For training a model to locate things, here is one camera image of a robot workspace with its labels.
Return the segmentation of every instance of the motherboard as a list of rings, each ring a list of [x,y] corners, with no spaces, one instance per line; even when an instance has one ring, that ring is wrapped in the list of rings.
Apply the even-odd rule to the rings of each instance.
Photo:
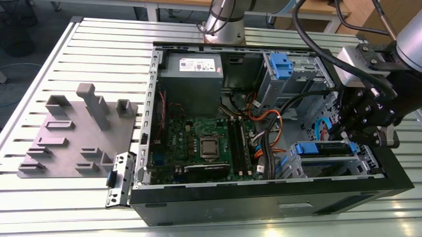
[[[237,118],[172,118],[149,159],[151,182],[180,184],[259,180],[249,155],[253,124]]]

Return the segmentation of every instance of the slotted aluminum surface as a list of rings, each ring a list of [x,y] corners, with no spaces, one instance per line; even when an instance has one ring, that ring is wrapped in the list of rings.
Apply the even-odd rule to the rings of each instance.
[[[347,35],[311,34],[333,54],[358,44]],[[85,18],[69,23],[0,136],[0,234],[104,236],[418,236],[422,233],[422,126],[408,115],[396,127],[402,145],[394,151],[415,188],[375,200],[340,215],[148,228],[132,210],[104,210],[105,178],[18,179],[17,165],[49,95],[80,100],[73,91],[92,82],[106,101],[129,99],[143,111],[152,41],[201,42],[195,25]],[[247,44],[305,47],[292,31],[245,29]],[[136,126],[141,115],[137,114]],[[132,139],[140,132],[133,128]],[[137,152],[136,142],[130,151]]]

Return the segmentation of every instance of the green circuit board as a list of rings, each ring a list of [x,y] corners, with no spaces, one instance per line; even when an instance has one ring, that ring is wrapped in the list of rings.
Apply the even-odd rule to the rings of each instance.
[[[253,124],[244,121],[243,136],[247,141],[247,134],[253,130]],[[251,172],[239,175],[233,172],[232,153],[228,135],[228,119],[227,118],[173,118],[168,122],[168,134],[165,146],[153,149],[149,159],[149,169],[153,171],[153,184],[176,184],[184,183],[183,180],[175,178],[175,170],[177,167],[188,165],[209,165],[228,164],[229,174],[224,178],[211,178],[197,180],[197,182],[227,182],[241,180],[259,180],[255,174],[256,166],[251,164],[251,155],[247,153],[247,168]],[[219,157],[207,161],[201,158],[200,138],[212,137],[217,139]]]

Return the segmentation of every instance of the ram slot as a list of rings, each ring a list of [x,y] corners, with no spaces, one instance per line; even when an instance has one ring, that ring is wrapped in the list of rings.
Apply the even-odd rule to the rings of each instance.
[[[240,158],[239,158],[239,151],[237,151],[237,138],[235,135],[235,121],[231,119],[228,121],[228,143],[229,143],[229,150],[231,150],[231,160],[232,160],[232,170],[233,173],[237,174],[241,170],[240,166]]]
[[[244,134],[241,129],[241,119],[235,120],[235,134],[236,134],[236,145],[237,145],[237,157],[239,157],[239,165],[240,165],[240,171],[241,174],[247,174],[247,157],[245,157],[245,151],[244,151]]]

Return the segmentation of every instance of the cpu socket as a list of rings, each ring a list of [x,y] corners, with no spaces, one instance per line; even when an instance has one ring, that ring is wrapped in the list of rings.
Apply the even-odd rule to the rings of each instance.
[[[200,158],[207,162],[213,162],[219,158],[217,136],[200,137]]]

